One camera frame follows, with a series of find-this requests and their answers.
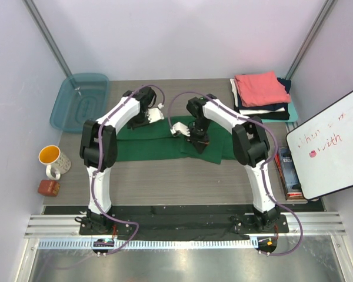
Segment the green t shirt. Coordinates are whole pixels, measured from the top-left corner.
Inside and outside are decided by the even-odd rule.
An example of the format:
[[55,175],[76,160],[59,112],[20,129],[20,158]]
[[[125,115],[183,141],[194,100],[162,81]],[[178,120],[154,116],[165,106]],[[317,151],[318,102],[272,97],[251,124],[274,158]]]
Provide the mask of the green t shirt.
[[124,127],[117,135],[118,162],[143,160],[168,160],[196,158],[220,164],[222,160],[234,160],[232,136],[223,127],[211,122],[208,128],[209,144],[198,153],[183,136],[171,135],[168,120],[138,127]]

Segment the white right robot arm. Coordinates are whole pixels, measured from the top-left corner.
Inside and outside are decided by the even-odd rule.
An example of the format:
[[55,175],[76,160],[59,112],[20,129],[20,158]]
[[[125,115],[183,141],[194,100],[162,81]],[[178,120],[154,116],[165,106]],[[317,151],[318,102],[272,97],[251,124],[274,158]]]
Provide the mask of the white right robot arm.
[[211,122],[231,134],[234,157],[244,166],[251,185],[254,225],[261,232],[273,229],[280,212],[271,199],[273,193],[266,164],[270,145],[261,119],[252,120],[242,116],[211,94],[190,99],[187,111],[195,120],[187,126],[189,133],[185,139],[198,153],[208,146]]

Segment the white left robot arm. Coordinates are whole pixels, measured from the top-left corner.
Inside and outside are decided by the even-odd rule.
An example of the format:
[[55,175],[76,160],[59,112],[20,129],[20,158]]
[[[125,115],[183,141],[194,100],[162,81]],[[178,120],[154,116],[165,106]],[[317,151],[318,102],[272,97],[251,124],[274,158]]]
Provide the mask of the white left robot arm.
[[109,195],[111,167],[118,157],[117,134],[124,126],[135,128],[162,120],[163,104],[155,108],[156,93],[150,86],[126,91],[105,115],[83,125],[80,158],[89,177],[89,205],[80,219],[81,234],[108,234],[116,222]]

